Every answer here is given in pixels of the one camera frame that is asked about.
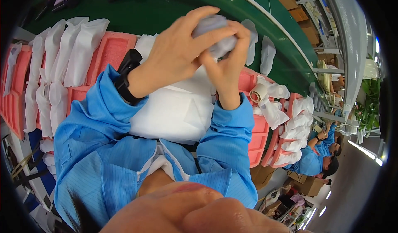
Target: blue anti-static jacket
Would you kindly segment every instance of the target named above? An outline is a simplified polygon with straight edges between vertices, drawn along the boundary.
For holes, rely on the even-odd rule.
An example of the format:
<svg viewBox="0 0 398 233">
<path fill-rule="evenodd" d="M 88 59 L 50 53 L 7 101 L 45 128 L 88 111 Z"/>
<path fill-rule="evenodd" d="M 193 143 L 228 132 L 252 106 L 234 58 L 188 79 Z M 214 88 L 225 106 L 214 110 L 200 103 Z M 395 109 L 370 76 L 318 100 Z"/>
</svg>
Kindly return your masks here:
<svg viewBox="0 0 398 233">
<path fill-rule="evenodd" d="M 73 101 L 70 115 L 58 126 L 54 137 L 55 206 L 71 225 L 67 212 L 77 220 L 69 191 L 77 193 L 97 223 L 103 227 L 123 206 L 135 198 L 148 172 L 157 141 L 125 136 L 130 118 L 148 98 L 130 106 L 113 82 L 119 74 L 110 65 L 86 99 Z M 254 126 L 253 109 L 241 94 L 242 104 L 233 111 L 214 106 L 211 126 L 197 146 L 198 173 L 190 152 L 160 140 L 164 155 L 173 167 L 176 181 L 192 181 L 211 187 L 246 207 L 257 203 L 257 191 L 249 171 L 248 143 Z"/>
</svg>

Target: sleeve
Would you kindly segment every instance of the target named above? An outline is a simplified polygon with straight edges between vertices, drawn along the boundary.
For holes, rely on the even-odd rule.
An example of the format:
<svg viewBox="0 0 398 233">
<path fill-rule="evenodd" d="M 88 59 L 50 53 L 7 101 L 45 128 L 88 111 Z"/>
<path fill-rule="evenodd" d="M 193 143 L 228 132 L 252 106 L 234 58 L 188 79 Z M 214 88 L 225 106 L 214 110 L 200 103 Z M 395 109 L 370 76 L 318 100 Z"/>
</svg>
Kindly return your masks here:
<svg viewBox="0 0 398 233">
<path fill-rule="evenodd" d="M 54 154 L 59 181 L 75 163 L 127 133 L 131 127 L 130 118 L 148 100 L 145 97 L 136 106 L 127 104 L 113 84 L 119 76 L 108 64 L 87 92 L 86 99 L 73 101 L 69 116 L 58 126 Z"/>
<path fill-rule="evenodd" d="M 255 206 L 257 190 L 250 176 L 248 144 L 254 127 L 253 107 L 246 96 L 241 93 L 241 105 L 232 111 L 224 110 L 218 103 L 214 106 L 210 128 L 201 139 L 196 153 L 199 163 L 209 159 L 217 162 L 222 168 L 232 169 L 231 180 L 239 189 L 230 185 L 230 190 L 251 195 L 251 201 L 245 206 Z"/>
<path fill-rule="evenodd" d="M 328 147 L 334 143 L 334 130 L 335 130 L 335 128 L 336 128 L 336 124 L 333 123 L 330 126 L 330 130 L 328 132 L 328 137 L 323 140 L 323 143 L 325 143 Z"/>
</svg>

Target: white fabric bag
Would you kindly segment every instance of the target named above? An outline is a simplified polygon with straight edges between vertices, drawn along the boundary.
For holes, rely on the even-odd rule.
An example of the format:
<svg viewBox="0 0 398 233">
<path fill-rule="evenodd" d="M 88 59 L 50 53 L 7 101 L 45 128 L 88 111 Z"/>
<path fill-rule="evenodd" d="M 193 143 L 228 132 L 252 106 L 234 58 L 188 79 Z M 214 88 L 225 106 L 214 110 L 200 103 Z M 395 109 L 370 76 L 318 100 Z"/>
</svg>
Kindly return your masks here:
<svg viewBox="0 0 398 233">
<path fill-rule="evenodd" d="M 196 28 L 192 32 L 192 38 L 196 38 L 206 32 L 212 31 L 214 29 L 219 29 L 222 27 L 227 27 L 228 23 L 224 16 L 222 15 L 210 15 L 201 19 Z M 209 48 L 211 56 L 214 58 L 223 57 L 227 52 L 234 49 L 236 45 L 237 38 L 233 36 L 228 36 L 221 41 L 217 42 Z"/>
<path fill-rule="evenodd" d="M 51 81 L 51 70 L 57 57 L 62 34 L 65 30 L 65 19 L 58 21 L 48 32 L 46 40 L 44 41 L 44 48 L 46 50 L 46 64 L 45 76 L 41 76 L 44 81 Z"/>
<path fill-rule="evenodd" d="M 22 43 L 14 46 L 10 54 L 8 56 L 8 69 L 7 69 L 7 76 L 6 76 L 6 85 L 4 86 L 3 97 L 7 96 L 10 93 L 11 83 L 12 83 L 12 76 L 14 73 L 15 64 L 17 63 L 17 58 L 19 53 L 22 49 Z"/>
<path fill-rule="evenodd" d="M 109 25 L 108 19 L 97 19 L 82 24 L 70 54 L 64 86 L 77 87 L 84 84 L 94 51 L 100 45 Z"/>
<path fill-rule="evenodd" d="M 25 121 L 26 129 L 23 131 L 29 133 L 36 129 L 36 119 L 37 119 L 37 102 L 36 102 L 36 92 L 39 88 L 39 84 L 35 81 L 27 81 L 27 87 L 25 92 Z"/>
<path fill-rule="evenodd" d="M 249 49 L 248 49 L 248 56 L 246 58 L 246 65 L 250 66 L 253 64 L 254 61 L 254 54 L 256 53 L 256 46 L 255 44 L 258 42 L 258 33 L 256 30 L 256 26 L 252 21 L 249 19 L 245 19 L 241 22 L 241 24 L 250 30 L 250 44 L 249 44 Z"/>
<path fill-rule="evenodd" d="M 58 125 L 67 117 L 68 89 L 60 81 L 53 82 L 50 86 L 49 100 L 51 104 L 51 129 L 52 135 L 55 136 Z"/>
<path fill-rule="evenodd" d="M 272 130 L 275 130 L 279 125 L 289 120 L 289 117 L 283 111 L 278 110 L 278 108 L 269 101 L 268 97 L 261 100 L 258 106 Z"/>
<path fill-rule="evenodd" d="M 274 43 L 270 38 L 264 36 L 261 44 L 261 63 L 260 73 L 268 75 L 272 69 L 273 59 L 276 55 L 276 49 Z"/>
<path fill-rule="evenodd" d="M 55 165 L 54 155 L 51 153 L 45 153 L 43 155 L 43 162 L 46 164 L 46 166 Z"/>
<path fill-rule="evenodd" d="M 51 119 L 50 119 L 50 100 L 49 100 L 49 90 L 50 86 L 47 85 L 42 79 L 40 80 L 41 85 L 36 91 L 36 102 L 40 113 L 40 126 L 41 133 L 43 137 L 53 137 L 51 129 Z"/>
<path fill-rule="evenodd" d="M 140 64 L 144 63 L 148 59 L 157 36 L 158 34 L 155 34 L 154 36 L 142 35 L 137 40 L 134 49 L 141 54 L 142 60 L 140 61 Z"/>
<path fill-rule="evenodd" d="M 57 54 L 57 60 L 51 70 L 51 80 L 64 82 L 65 74 L 68 68 L 70 54 L 76 37 L 82 28 L 83 23 L 88 22 L 88 16 L 74 17 L 67 20 L 67 28 L 62 34 L 60 48 Z"/>
<path fill-rule="evenodd" d="M 267 88 L 268 95 L 274 98 L 284 98 L 288 99 L 290 97 L 290 92 L 285 85 L 279 85 L 277 83 L 271 84 L 266 81 L 265 78 L 261 75 L 257 75 L 257 84 L 263 84 Z"/>
<path fill-rule="evenodd" d="M 43 153 L 54 151 L 54 142 L 48 139 L 40 140 L 39 148 Z"/>
</svg>

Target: left hand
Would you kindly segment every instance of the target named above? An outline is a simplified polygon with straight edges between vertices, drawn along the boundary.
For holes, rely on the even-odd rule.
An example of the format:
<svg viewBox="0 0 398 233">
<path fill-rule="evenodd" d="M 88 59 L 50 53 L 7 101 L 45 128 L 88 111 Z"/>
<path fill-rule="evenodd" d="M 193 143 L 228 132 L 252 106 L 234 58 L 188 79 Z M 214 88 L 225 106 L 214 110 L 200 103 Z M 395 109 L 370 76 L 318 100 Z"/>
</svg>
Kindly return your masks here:
<svg viewBox="0 0 398 233">
<path fill-rule="evenodd" d="M 192 38 L 199 20 L 220 11 L 204 6 L 177 19 L 156 37 L 148 59 L 128 75 L 129 91 L 136 98 L 144 97 L 157 89 L 191 78 L 201 66 L 197 57 L 204 50 L 238 31 L 228 26 Z"/>
</svg>

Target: hand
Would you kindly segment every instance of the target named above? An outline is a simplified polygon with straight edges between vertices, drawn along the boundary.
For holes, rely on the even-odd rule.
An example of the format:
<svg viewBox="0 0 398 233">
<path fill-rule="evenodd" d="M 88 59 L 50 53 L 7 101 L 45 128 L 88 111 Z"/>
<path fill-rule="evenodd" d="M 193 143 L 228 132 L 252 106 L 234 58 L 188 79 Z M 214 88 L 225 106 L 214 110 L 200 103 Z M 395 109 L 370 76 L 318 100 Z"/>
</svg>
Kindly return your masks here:
<svg viewBox="0 0 398 233">
<path fill-rule="evenodd" d="M 239 22 L 228 21 L 228 25 L 238 30 L 236 33 L 238 41 L 228 57 L 216 63 L 209 51 L 205 50 L 199 56 L 199 60 L 206 67 L 207 75 L 217 89 L 223 109 L 234 110 L 240 106 L 238 82 L 246 62 L 250 31 Z"/>
<path fill-rule="evenodd" d="M 201 66 L 197 59 L 201 52 L 238 31 L 228 26 L 192 38 L 199 20 L 219 10 L 212 6 L 192 10 L 158 35 L 148 59 L 128 75 L 131 94 L 141 98 L 161 87 L 191 78 Z"/>
</svg>

